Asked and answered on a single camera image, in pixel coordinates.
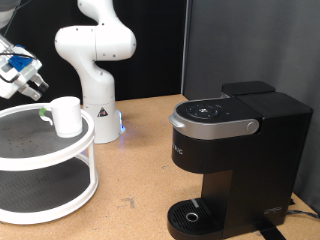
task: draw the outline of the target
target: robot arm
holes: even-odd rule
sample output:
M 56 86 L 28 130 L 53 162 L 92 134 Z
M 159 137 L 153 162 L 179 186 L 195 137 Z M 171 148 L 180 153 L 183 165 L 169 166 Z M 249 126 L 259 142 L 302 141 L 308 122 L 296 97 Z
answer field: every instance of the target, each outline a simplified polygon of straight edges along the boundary
M 20 0 L 0 0 L 0 28 L 6 26 L 11 19 Z M 41 92 L 48 89 L 38 74 L 41 62 L 21 46 L 14 46 L 0 35 L 0 96 L 6 99 L 17 91 L 37 101 L 41 93 L 28 85 L 33 81 Z
M 95 143 L 106 143 L 120 135 L 120 113 L 115 107 L 114 78 L 95 61 L 130 58 L 136 49 L 136 39 L 116 16 L 112 0 L 78 0 L 78 7 L 98 25 L 60 29 L 55 47 L 79 74 L 84 110 L 95 122 Z

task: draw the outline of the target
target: black curtain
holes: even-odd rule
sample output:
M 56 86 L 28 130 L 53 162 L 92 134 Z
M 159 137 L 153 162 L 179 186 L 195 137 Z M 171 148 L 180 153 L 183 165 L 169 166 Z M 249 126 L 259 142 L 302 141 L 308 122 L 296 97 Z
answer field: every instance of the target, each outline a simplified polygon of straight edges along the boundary
M 116 100 L 180 93 L 186 0 L 116 0 L 114 8 L 137 39 L 132 58 L 97 63 L 115 78 Z M 17 11 L 6 34 L 11 43 L 23 45 L 43 64 L 39 74 L 50 87 L 39 102 L 61 96 L 82 99 L 76 71 L 54 47 L 57 31 L 73 25 L 97 24 L 80 12 L 77 0 L 32 0 Z M 10 100 L 0 99 L 0 110 L 33 102 L 16 93 Z

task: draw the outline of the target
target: wooden table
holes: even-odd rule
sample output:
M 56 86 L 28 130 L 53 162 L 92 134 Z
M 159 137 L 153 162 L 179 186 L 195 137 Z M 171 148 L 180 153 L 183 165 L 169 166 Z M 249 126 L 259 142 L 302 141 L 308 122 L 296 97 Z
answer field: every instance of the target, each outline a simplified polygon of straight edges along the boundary
M 200 197 L 202 175 L 171 160 L 172 126 L 168 116 L 182 95 L 117 102 L 126 132 L 112 143 L 96 145 L 99 186 L 76 212 L 53 222 L 0 224 L 0 240 L 170 240 L 167 212 L 176 202 Z M 313 212 L 297 196 L 290 209 Z M 290 215 L 278 227 L 288 239 L 319 240 L 320 221 Z M 263 240 L 258 233 L 235 240 Z

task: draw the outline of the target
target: two-tier stand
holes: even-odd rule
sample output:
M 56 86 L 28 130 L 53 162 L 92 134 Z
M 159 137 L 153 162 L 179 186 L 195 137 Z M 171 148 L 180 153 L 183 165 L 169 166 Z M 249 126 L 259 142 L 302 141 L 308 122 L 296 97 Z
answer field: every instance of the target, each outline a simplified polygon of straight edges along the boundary
M 82 133 L 60 138 L 39 117 L 46 105 L 0 111 L 0 221 L 52 221 L 80 208 L 97 189 L 92 118 L 81 110 Z

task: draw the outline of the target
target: black coffee maker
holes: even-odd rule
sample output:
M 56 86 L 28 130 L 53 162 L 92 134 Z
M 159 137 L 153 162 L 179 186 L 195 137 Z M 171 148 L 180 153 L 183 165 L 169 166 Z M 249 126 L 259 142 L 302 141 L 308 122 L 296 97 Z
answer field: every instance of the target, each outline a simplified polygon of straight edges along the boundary
M 225 84 L 222 98 L 178 104 L 172 159 L 204 176 L 200 198 L 170 208 L 172 237 L 225 239 L 282 224 L 312 112 L 263 82 Z

